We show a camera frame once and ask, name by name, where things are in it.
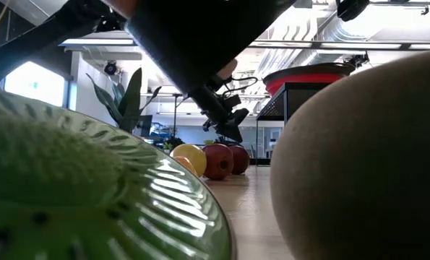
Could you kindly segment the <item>small black monitor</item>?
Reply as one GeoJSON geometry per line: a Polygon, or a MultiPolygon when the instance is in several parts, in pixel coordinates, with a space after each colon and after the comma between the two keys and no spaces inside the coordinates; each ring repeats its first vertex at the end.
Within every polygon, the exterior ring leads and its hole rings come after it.
{"type": "Polygon", "coordinates": [[[141,137],[148,137],[152,127],[152,115],[140,116],[137,128],[141,137]]]}

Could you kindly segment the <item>dark red toy plum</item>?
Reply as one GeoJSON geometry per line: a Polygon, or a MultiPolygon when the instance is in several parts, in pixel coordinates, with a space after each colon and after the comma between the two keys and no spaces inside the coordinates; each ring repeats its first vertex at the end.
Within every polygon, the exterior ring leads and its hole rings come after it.
{"type": "Polygon", "coordinates": [[[233,175],[241,175],[245,173],[246,169],[250,164],[250,156],[245,148],[242,146],[230,146],[230,150],[233,153],[233,175]]]}

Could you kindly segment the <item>red apple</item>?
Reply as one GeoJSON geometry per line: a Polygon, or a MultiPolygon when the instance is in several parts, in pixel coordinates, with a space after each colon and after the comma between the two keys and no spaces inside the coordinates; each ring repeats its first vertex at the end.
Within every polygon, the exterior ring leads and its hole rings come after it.
{"type": "Polygon", "coordinates": [[[233,153],[224,144],[209,144],[202,148],[207,158],[204,177],[214,181],[222,181],[232,174],[233,153]]]}

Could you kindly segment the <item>black round ceiling spotlight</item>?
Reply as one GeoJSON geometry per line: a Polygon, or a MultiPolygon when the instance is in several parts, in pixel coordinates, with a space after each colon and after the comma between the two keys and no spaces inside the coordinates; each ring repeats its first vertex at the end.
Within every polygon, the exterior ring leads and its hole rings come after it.
{"type": "Polygon", "coordinates": [[[107,64],[104,66],[104,72],[109,76],[116,75],[118,71],[119,68],[117,67],[115,60],[108,61],[107,64]]]}

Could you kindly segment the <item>green snake plant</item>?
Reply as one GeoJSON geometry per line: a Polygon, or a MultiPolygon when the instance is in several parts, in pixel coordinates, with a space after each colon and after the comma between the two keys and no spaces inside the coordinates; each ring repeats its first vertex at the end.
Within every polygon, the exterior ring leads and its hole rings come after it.
{"type": "Polygon", "coordinates": [[[89,74],[86,75],[93,84],[96,98],[106,107],[111,118],[118,124],[118,127],[129,133],[132,133],[138,126],[143,110],[158,96],[161,89],[161,87],[157,87],[149,100],[141,106],[141,68],[133,73],[126,89],[123,88],[122,84],[114,85],[114,97],[103,88],[97,86],[89,74]]]}

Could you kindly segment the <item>black metal frame table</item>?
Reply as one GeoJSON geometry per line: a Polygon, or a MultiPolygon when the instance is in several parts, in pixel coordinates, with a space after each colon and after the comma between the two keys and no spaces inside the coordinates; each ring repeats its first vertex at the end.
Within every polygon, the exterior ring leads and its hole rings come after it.
{"type": "Polygon", "coordinates": [[[178,107],[188,99],[188,97],[183,96],[182,94],[173,94],[174,96],[174,109],[173,109],[173,131],[172,131],[172,139],[176,137],[176,117],[177,117],[177,109],[178,107]]]}

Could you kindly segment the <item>orange yellow toy peach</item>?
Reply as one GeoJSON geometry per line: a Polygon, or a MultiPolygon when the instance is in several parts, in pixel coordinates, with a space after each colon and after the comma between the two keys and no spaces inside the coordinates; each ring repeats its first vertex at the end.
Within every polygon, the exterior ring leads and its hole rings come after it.
{"type": "Polygon", "coordinates": [[[192,163],[189,161],[187,157],[184,156],[175,156],[174,159],[183,165],[188,171],[190,171],[193,175],[198,176],[197,171],[195,170],[192,163]]]}

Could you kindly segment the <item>silver air duct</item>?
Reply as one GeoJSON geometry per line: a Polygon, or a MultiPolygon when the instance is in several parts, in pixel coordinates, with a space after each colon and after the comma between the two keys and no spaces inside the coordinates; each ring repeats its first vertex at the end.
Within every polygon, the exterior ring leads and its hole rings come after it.
{"type": "MultiPolygon", "coordinates": [[[[316,11],[291,7],[275,20],[266,33],[270,40],[367,41],[382,29],[380,22],[369,21],[372,11],[369,9],[349,22],[332,14],[323,23],[318,23],[316,11]]],[[[323,61],[315,50],[268,48],[256,73],[264,76],[277,70],[323,61]]]]}

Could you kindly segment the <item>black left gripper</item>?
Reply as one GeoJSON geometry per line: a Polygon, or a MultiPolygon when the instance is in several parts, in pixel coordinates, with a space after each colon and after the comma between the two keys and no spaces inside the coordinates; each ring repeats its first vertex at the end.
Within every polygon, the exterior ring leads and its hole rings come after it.
{"type": "Polygon", "coordinates": [[[207,117],[203,130],[214,128],[215,133],[236,142],[243,142],[238,125],[249,115],[249,110],[233,107],[241,103],[238,95],[221,97],[207,86],[201,86],[189,92],[189,97],[199,106],[201,114],[207,117]]]}

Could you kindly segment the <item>yellow toy lemon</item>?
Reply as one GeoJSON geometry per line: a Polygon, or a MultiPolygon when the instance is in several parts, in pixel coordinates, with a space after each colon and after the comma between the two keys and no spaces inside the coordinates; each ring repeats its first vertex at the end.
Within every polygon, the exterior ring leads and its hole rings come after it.
{"type": "Polygon", "coordinates": [[[173,159],[175,156],[187,157],[197,171],[197,177],[200,178],[203,176],[207,167],[207,158],[205,153],[198,146],[193,144],[181,144],[171,152],[171,157],[173,159]]]}

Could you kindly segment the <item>small background potted plant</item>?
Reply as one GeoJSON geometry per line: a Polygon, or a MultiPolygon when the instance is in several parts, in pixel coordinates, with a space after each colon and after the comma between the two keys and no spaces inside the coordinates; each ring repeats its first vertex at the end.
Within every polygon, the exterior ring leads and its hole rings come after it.
{"type": "Polygon", "coordinates": [[[184,144],[182,139],[178,137],[170,137],[169,139],[165,140],[163,143],[163,149],[172,151],[177,146],[184,144]]]}

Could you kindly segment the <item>red collapsible colander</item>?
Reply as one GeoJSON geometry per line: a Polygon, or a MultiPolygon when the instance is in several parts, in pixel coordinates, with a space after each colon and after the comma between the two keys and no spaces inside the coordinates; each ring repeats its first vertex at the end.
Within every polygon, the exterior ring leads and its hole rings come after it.
{"type": "Polygon", "coordinates": [[[273,96],[285,83],[333,83],[355,70],[355,66],[344,63],[297,66],[268,74],[262,81],[273,96]]]}

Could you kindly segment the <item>brown whole kiwi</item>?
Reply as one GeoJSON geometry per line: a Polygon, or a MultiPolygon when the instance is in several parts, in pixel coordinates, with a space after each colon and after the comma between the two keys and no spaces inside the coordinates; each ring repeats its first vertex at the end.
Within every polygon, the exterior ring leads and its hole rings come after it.
{"type": "Polygon", "coordinates": [[[430,51],[307,100],[273,152],[270,184],[295,260],[430,260],[430,51]]]}

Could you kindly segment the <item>black perforated metal stand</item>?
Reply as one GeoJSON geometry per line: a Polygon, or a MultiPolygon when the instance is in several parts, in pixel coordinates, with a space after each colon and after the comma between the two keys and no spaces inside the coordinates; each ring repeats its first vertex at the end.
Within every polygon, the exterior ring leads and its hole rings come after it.
{"type": "Polygon", "coordinates": [[[267,135],[263,132],[262,141],[259,141],[259,122],[276,121],[287,124],[288,119],[296,110],[309,98],[325,88],[329,83],[284,83],[278,91],[271,97],[256,117],[256,142],[254,158],[250,159],[250,165],[269,166],[270,159],[278,143],[278,138],[282,129],[275,126],[275,130],[270,130],[267,135]]]}

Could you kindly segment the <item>black overhead light bar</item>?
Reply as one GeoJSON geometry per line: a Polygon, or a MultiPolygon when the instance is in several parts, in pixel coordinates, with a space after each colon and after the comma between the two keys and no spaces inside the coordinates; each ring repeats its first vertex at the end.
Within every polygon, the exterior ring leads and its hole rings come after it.
{"type": "MultiPolygon", "coordinates": [[[[72,38],[59,44],[71,46],[137,46],[131,39],[72,38]]],[[[385,42],[325,42],[325,41],[280,41],[256,40],[247,48],[352,50],[352,51],[430,51],[430,43],[385,43],[385,42]]]]}

